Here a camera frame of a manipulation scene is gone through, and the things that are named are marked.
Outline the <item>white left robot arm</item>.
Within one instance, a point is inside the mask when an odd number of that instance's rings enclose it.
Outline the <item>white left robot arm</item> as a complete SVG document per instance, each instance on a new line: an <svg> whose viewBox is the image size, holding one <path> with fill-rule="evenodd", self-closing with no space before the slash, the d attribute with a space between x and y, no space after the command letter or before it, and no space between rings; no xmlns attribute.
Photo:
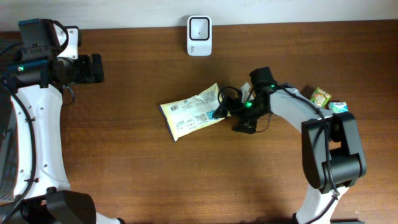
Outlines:
<svg viewBox="0 0 398 224"><path fill-rule="evenodd" d="M92 197L70 188L62 157L63 89L103 81L95 62L35 58L1 77L1 222L121 223L100 214Z"/></svg>

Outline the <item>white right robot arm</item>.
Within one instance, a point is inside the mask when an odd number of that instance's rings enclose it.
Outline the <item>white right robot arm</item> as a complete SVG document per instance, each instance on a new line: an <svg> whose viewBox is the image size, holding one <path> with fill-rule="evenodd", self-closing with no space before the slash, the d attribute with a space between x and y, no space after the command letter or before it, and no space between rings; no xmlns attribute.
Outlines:
<svg viewBox="0 0 398 224"><path fill-rule="evenodd" d="M238 118L233 131L257 132L262 116L279 116L291 124L302 140L302 167L308 189L291 223L331 223L335 208L347 191L366 174L367 163L356 118L350 112L334 113L317 106L289 83L277 83L269 67L249 74L247 96L216 95L219 106L214 118Z"/></svg>

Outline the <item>green tissue pack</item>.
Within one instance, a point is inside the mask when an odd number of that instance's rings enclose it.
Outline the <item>green tissue pack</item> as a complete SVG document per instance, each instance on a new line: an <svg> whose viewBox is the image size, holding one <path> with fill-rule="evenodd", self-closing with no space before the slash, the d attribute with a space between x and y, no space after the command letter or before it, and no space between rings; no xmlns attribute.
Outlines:
<svg viewBox="0 0 398 224"><path fill-rule="evenodd" d="M328 109L334 113L344 113L349 111L346 102L331 102L328 105Z"/></svg>

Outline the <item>dark grey plastic basket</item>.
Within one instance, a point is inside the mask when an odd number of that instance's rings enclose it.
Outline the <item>dark grey plastic basket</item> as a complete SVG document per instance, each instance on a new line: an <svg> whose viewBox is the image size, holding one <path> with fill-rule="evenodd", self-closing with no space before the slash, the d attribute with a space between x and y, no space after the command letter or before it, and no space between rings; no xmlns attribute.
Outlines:
<svg viewBox="0 0 398 224"><path fill-rule="evenodd" d="M18 175L18 128L12 96L1 85L1 205L13 202Z"/></svg>

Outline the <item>green snack stick pack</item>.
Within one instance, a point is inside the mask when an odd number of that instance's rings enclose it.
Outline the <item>green snack stick pack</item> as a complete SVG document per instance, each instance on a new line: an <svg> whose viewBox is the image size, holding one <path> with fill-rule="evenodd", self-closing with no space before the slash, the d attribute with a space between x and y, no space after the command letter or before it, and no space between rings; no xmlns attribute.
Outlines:
<svg viewBox="0 0 398 224"><path fill-rule="evenodd" d="M324 108L326 104L331 99L332 95L327 91L317 87L310 97L310 101L318 106L319 108Z"/></svg>

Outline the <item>white chips bag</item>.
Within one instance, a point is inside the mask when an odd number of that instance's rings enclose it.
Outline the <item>white chips bag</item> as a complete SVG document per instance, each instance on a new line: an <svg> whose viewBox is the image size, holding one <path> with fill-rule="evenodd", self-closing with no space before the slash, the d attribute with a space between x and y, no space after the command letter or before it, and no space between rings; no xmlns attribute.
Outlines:
<svg viewBox="0 0 398 224"><path fill-rule="evenodd" d="M213 117L220 105L219 90L215 83L198 95L159 106L175 142L182 136L224 120Z"/></svg>

